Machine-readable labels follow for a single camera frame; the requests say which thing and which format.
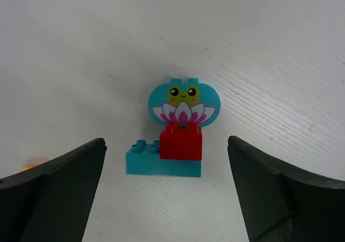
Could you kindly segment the teal frog printed brick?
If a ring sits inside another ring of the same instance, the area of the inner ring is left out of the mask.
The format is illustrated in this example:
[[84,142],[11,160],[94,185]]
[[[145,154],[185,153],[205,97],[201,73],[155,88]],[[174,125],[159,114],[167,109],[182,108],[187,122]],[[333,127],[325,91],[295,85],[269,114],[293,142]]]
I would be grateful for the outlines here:
[[154,88],[148,99],[149,114],[163,126],[174,122],[205,127],[215,121],[220,109],[217,91],[197,78],[172,78]]

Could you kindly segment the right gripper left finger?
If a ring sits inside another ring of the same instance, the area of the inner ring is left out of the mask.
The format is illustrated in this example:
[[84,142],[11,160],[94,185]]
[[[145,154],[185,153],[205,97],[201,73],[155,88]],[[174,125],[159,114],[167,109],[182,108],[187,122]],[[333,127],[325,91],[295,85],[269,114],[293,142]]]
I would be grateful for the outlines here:
[[1,241],[82,241],[106,155],[97,138],[1,179]]

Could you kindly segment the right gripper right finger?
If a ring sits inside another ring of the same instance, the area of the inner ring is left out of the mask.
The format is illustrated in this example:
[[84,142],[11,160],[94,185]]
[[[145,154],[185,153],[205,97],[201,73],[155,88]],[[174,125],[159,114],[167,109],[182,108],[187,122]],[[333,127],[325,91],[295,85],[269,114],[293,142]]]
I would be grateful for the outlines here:
[[230,136],[228,155],[249,241],[344,241],[344,181]]

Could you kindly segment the red brick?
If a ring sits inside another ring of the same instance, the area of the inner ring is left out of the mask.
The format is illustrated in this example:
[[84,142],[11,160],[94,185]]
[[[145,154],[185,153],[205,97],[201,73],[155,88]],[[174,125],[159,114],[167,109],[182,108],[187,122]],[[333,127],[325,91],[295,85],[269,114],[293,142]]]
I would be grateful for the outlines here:
[[169,123],[159,138],[159,153],[162,160],[202,160],[202,130],[197,123],[185,126]]

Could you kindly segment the teal long brick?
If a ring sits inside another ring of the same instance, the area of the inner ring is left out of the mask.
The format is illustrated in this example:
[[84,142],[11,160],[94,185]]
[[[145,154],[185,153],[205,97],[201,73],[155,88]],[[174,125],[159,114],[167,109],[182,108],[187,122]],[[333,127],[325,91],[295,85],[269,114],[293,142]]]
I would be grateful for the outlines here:
[[163,160],[159,141],[138,140],[126,152],[126,173],[129,175],[201,177],[200,161]]

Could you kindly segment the orange half round brick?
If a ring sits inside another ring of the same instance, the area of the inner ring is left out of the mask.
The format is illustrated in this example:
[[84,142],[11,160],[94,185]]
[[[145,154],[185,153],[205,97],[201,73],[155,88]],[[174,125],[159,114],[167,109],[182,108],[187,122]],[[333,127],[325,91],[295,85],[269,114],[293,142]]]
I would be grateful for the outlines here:
[[21,168],[21,170],[22,170],[22,171],[26,171],[26,170],[29,170],[29,169],[31,169],[31,168],[34,168],[34,167],[36,167],[36,166],[38,166],[38,165],[40,165],[40,164],[41,164],[41,163],[27,164],[27,165],[23,166],[23,167]]

